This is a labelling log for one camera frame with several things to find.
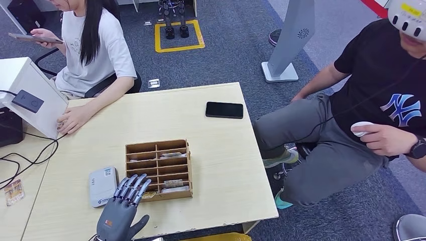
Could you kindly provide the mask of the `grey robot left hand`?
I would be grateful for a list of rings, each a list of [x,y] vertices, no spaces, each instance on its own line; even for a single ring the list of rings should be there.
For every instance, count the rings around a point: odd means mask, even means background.
[[[145,214],[132,224],[138,205],[151,181],[146,173],[124,178],[106,203],[97,222],[96,234],[91,239],[132,240],[150,219],[150,216]]]

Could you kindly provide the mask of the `person's left hand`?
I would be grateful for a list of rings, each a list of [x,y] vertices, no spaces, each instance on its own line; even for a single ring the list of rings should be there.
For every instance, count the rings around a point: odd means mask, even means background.
[[[367,132],[360,140],[380,156],[407,154],[417,143],[416,135],[387,125],[364,125],[352,127],[353,132]]]
[[[71,107],[57,120],[57,131],[61,134],[71,134],[81,128],[93,116],[93,111],[87,106]]]

